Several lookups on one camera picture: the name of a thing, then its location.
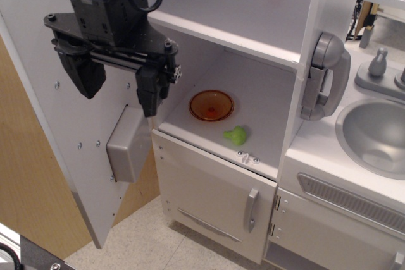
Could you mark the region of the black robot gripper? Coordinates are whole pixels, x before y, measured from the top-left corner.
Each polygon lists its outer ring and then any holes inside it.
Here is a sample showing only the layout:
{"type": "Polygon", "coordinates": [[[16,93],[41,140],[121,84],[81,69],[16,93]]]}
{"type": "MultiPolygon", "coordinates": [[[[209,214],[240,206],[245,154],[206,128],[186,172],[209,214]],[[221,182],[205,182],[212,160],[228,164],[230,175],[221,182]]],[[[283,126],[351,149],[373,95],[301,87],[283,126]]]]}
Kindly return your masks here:
{"type": "Polygon", "coordinates": [[[78,91],[92,99],[106,81],[104,65],[136,70],[145,117],[156,116],[169,84],[181,76],[177,44],[155,30],[147,16],[163,0],[70,0],[71,13],[44,18],[63,68],[78,91]]]}

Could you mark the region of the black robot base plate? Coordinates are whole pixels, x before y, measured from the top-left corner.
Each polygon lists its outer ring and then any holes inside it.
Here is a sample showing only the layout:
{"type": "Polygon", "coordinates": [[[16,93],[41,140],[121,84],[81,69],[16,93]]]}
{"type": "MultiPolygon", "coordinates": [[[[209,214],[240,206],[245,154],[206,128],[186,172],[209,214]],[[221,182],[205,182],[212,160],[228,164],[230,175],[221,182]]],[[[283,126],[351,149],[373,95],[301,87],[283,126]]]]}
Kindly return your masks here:
{"type": "Polygon", "coordinates": [[[1,269],[75,269],[75,267],[1,224],[1,269]]]}

